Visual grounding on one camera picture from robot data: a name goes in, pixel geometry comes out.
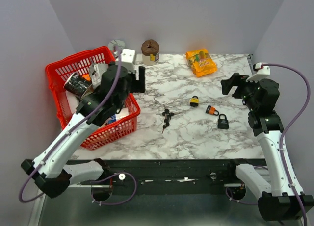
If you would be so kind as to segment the yellow padlock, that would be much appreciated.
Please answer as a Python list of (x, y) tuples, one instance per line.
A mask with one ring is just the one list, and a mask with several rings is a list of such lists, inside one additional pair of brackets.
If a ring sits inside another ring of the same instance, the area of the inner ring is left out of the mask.
[(193, 96), (193, 97), (191, 98), (191, 100), (190, 100), (189, 105), (190, 105), (191, 107), (197, 107), (197, 106), (199, 106), (199, 98), (198, 98), (198, 96)]

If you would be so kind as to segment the black key bunch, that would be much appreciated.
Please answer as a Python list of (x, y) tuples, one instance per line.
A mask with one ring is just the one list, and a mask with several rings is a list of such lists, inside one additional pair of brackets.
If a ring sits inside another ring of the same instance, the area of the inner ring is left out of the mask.
[(162, 126), (162, 133), (163, 133), (165, 129), (170, 126), (170, 120), (174, 116), (174, 113), (170, 112), (170, 110), (166, 108), (163, 111), (162, 116), (164, 117), (164, 125)]

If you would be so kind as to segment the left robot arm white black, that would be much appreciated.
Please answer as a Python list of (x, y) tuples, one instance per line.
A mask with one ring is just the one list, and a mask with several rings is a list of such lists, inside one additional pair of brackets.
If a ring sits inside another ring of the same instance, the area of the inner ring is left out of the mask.
[(108, 166), (101, 159), (75, 165), (67, 162), (83, 141), (122, 110), (130, 93), (145, 92), (145, 67), (140, 66), (138, 70), (136, 75), (121, 65), (110, 65), (102, 74), (100, 85), (81, 100), (69, 123), (50, 146), (34, 160), (21, 163), (28, 178), (48, 197), (61, 195), (72, 184), (108, 181)]

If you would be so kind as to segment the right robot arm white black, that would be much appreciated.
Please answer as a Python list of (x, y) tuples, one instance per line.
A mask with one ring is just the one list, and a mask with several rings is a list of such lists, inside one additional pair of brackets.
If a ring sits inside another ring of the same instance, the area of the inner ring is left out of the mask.
[(260, 215), (265, 221), (299, 220), (314, 205), (314, 198), (306, 195), (291, 165), (284, 127), (274, 107), (279, 98), (279, 84), (270, 79), (250, 81), (247, 75), (234, 73), (221, 81), (222, 94), (236, 87), (233, 98), (241, 99), (248, 107), (248, 123), (257, 138), (266, 161), (270, 182), (251, 164), (238, 164), (226, 170), (232, 183), (244, 182), (258, 200)]

